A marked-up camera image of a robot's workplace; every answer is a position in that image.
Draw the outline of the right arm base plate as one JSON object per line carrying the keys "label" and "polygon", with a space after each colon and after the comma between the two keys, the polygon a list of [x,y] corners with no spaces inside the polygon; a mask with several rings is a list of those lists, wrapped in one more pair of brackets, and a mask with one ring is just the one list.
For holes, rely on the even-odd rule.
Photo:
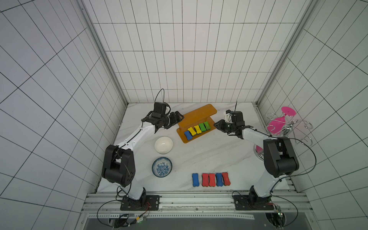
{"label": "right arm base plate", "polygon": [[269,203],[268,197],[253,197],[246,195],[232,196],[236,210],[243,211],[271,211],[274,210],[274,205]]}

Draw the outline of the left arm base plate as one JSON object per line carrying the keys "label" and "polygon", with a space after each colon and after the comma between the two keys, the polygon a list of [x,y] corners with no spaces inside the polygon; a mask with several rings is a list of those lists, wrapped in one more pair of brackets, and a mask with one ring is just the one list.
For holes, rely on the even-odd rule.
{"label": "left arm base plate", "polygon": [[146,195],[143,194],[139,200],[131,198],[124,198],[121,202],[121,211],[157,211],[160,204],[159,195]]}

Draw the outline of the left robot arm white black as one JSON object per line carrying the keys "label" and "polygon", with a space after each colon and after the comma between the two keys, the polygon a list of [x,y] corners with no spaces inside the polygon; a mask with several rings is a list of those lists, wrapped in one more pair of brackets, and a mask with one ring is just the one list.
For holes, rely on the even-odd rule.
{"label": "left robot arm white black", "polygon": [[134,178],[136,173],[134,154],[160,128],[170,129],[184,119],[178,111],[166,112],[168,107],[170,106],[166,102],[155,102],[153,110],[141,120],[136,131],[120,144],[109,145],[105,150],[102,178],[120,185],[131,200],[141,201],[146,194],[145,188]]}

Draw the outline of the red eraser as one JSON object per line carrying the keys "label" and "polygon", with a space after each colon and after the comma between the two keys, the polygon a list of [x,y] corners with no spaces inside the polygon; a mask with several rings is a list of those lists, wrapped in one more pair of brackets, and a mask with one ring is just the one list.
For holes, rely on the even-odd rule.
{"label": "red eraser", "polygon": [[209,174],[208,173],[202,174],[202,186],[209,187]]}
{"label": "red eraser", "polygon": [[230,186],[231,185],[231,181],[229,179],[229,174],[227,172],[222,173],[222,178],[223,178],[223,184],[225,186]]}
{"label": "red eraser", "polygon": [[209,173],[209,186],[210,187],[216,186],[216,176],[214,173]]}

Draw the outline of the green eraser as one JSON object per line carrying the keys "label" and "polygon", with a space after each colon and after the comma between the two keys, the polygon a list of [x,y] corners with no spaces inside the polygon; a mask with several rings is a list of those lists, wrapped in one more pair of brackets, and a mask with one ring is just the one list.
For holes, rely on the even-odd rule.
{"label": "green eraser", "polygon": [[207,129],[206,129],[206,126],[204,125],[204,123],[200,123],[200,124],[198,124],[199,125],[199,127],[200,127],[200,130],[202,131],[202,132],[205,132]]}
{"label": "green eraser", "polygon": [[208,121],[205,121],[203,124],[204,124],[206,130],[211,130],[211,126],[210,126]]}

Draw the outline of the yellow eraser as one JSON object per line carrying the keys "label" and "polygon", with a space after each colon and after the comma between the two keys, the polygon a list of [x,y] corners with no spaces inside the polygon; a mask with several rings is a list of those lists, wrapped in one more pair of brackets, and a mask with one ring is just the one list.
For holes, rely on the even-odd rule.
{"label": "yellow eraser", "polygon": [[201,130],[201,128],[200,128],[199,125],[194,126],[194,128],[195,128],[195,131],[196,131],[197,134],[201,134],[202,133],[202,130]]}
{"label": "yellow eraser", "polygon": [[196,133],[196,131],[195,131],[195,129],[193,127],[190,127],[188,129],[188,131],[190,132],[190,134],[191,134],[192,137],[195,136],[195,135],[197,135],[197,133]]}

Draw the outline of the orange wooden two-tier shelf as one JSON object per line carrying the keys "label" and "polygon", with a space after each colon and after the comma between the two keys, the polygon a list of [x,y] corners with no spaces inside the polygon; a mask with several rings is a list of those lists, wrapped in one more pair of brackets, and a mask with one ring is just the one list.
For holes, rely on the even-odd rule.
{"label": "orange wooden two-tier shelf", "polygon": [[[196,110],[193,110],[187,114],[184,115],[184,119],[179,123],[179,128],[177,129],[177,134],[179,135],[180,139],[182,140],[182,142],[184,144],[187,144],[209,132],[211,132],[212,130],[215,129],[214,127],[214,121],[211,118],[212,115],[215,115],[217,113],[216,108],[211,105],[211,104],[207,104],[204,105]],[[206,130],[205,132],[202,132],[201,134],[197,134],[195,136],[193,136],[193,139],[188,141],[186,136],[184,135],[184,132],[187,131],[190,127],[193,127],[200,124],[200,123],[204,123],[205,121],[208,121],[210,126],[211,126],[211,130]]]}

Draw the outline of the blue eraser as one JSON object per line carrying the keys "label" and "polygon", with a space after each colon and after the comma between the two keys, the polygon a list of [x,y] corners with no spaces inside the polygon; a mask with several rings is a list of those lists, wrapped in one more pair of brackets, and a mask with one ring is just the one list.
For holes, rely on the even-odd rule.
{"label": "blue eraser", "polygon": [[224,186],[222,173],[216,173],[215,176],[216,176],[216,186],[217,187]]}
{"label": "blue eraser", "polygon": [[193,139],[193,136],[192,136],[191,132],[188,131],[188,130],[184,132],[184,135],[186,136],[188,141]]}
{"label": "blue eraser", "polygon": [[199,176],[198,173],[192,174],[193,187],[199,187]]}

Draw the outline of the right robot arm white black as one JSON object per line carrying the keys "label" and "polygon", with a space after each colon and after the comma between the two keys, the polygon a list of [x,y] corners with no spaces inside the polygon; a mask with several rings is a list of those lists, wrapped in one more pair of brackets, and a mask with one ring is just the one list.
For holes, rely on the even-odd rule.
{"label": "right robot arm white black", "polygon": [[265,171],[251,187],[249,196],[269,198],[281,176],[289,176],[299,169],[296,153],[288,137],[273,137],[246,125],[240,111],[227,110],[225,119],[214,123],[214,127],[228,136],[250,141],[263,149]]}

